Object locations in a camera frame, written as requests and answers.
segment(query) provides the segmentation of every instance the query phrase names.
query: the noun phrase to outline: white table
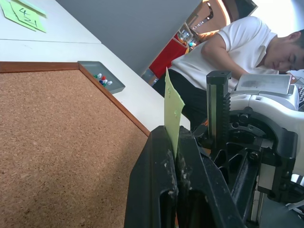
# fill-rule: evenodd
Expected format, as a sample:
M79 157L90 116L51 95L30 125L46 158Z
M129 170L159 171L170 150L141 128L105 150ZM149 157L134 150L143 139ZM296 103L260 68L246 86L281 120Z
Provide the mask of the white table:
M14 22L0 15L0 61L99 61L126 86L122 92L114 94L123 106L149 131L164 124L164 99L153 88L101 44L57 2L54 0L30 1L45 10L48 16L50 15L47 24L44 24L48 32L45 34L34 32L18 24L13 25L15 31L12 31L10 29L12 27L7 24L14 24ZM57 33L52 32L56 28L54 23L61 19L69 19L62 20L61 28L68 28L71 33L60 32L60 29ZM78 32L82 33L82 36L77 38L75 36ZM184 116L182 116L180 124L190 128L190 122Z

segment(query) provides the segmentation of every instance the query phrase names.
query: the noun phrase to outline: wooden frame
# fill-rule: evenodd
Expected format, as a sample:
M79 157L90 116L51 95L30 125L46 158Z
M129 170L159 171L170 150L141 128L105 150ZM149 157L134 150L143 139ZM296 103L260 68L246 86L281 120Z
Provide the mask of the wooden frame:
M145 135L150 131L106 90L80 63L57 62L0 62L0 74L39 71L80 70L116 107L119 108Z

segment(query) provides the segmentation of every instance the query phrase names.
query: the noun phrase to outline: dark pants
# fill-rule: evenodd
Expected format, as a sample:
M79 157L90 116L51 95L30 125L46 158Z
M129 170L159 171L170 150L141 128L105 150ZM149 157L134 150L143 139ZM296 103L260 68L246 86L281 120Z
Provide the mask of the dark pants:
M180 73L169 70L170 80L185 103L182 113L190 120L191 130L205 122L207 119L207 92L196 88ZM165 75L163 75L153 88L165 97Z

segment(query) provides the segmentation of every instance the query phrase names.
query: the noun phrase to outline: red object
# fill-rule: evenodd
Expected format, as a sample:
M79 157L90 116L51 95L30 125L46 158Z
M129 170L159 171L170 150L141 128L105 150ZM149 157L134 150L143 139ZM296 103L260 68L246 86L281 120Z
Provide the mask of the red object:
M187 47L185 45L180 43L177 39L172 38L150 65L149 69L157 78L161 78L161 76L166 72L166 67L171 67L171 61L184 55L186 50Z

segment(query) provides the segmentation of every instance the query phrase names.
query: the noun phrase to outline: cork board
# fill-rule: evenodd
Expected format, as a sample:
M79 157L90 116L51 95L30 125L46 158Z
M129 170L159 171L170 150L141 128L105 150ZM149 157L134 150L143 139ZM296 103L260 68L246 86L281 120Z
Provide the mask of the cork board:
M80 70L0 74L0 227L123 227L146 140Z

